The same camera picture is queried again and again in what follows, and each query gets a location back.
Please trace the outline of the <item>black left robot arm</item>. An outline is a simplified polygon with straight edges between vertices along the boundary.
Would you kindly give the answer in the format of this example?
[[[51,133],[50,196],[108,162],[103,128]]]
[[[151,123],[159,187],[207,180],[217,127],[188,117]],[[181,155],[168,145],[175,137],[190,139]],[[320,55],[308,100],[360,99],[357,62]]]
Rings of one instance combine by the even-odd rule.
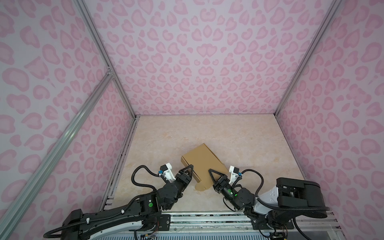
[[[150,184],[141,184],[135,180],[136,173],[145,169],[150,175],[157,176],[163,187],[156,188]],[[170,215],[163,212],[170,210],[174,204],[183,197],[184,190],[188,187],[193,177],[193,165],[181,169],[175,177],[167,177],[169,167],[163,165],[155,174],[145,165],[137,167],[132,176],[132,183],[151,191],[133,197],[126,205],[98,213],[83,213],[74,210],[63,222],[58,238],[61,240],[96,240],[108,234],[120,231],[143,232],[136,236],[138,240],[149,240],[159,231],[170,228]]]

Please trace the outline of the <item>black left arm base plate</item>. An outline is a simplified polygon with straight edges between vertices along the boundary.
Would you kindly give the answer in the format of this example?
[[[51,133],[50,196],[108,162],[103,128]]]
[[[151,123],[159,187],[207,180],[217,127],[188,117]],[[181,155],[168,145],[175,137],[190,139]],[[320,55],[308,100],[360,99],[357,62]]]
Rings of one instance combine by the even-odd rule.
[[[157,216],[153,220],[153,224],[150,225],[151,231],[160,231],[165,232],[170,230],[171,225],[171,215],[162,214],[161,216]]]

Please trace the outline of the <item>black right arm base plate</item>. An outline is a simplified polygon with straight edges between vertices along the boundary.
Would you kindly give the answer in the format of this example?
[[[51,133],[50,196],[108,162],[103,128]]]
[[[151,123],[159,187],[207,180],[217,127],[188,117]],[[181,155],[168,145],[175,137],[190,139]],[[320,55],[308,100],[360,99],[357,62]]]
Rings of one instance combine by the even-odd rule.
[[[272,230],[293,230],[294,229],[294,225],[291,220],[288,220],[285,223],[278,223],[273,219],[272,213],[268,213],[266,215],[251,214],[248,216],[248,218],[251,220],[254,230],[272,231]]]

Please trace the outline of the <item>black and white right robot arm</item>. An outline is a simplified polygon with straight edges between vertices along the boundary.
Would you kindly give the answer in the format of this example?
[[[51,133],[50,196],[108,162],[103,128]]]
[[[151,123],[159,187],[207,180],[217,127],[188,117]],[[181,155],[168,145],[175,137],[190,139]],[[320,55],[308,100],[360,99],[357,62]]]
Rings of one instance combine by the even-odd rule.
[[[239,184],[246,173],[261,179],[254,193]],[[240,171],[231,167],[230,176],[210,169],[214,190],[223,196],[224,204],[233,212],[242,211],[260,230],[287,228],[298,216],[325,219],[327,211],[319,184],[311,181],[278,178],[276,186],[260,194],[264,177],[253,169]]]

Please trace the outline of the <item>brown cardboard box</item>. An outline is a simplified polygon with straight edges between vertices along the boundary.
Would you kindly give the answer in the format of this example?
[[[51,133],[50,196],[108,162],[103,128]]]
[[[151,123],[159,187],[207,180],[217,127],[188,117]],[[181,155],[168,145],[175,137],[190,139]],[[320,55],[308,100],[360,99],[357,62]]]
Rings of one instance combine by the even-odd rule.
[[[182,155],[181,162],[185,167],[189,165],[194,166],[193,177],[197,181],[195,189],[199,192],[208,190],[214,184],[209,174],[210,169],[225,175],[229,172],[227,167],[205,144],[201,144]]]

